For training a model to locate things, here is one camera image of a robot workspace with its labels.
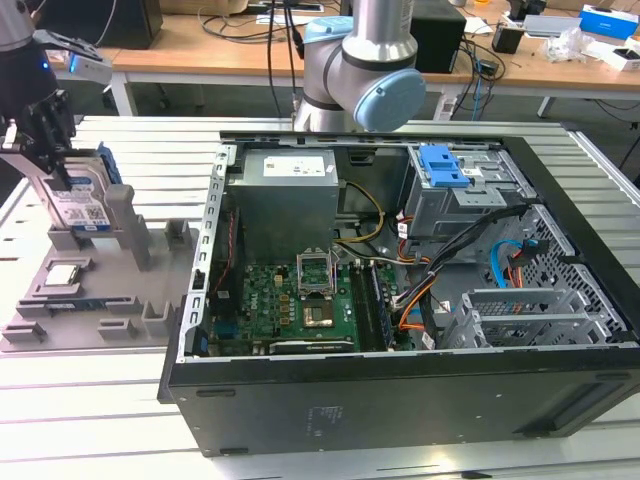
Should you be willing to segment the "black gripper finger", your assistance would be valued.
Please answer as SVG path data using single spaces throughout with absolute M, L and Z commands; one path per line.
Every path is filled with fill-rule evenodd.
M 26 157 L 50 176 L 46 183 L 52 190 L 69 190 L 65 157 L 72 149 L 71 139 L 75 136 L 69 94 L 62 89 L 55 90 L 43 101 L 28 106 L 24 120 Z

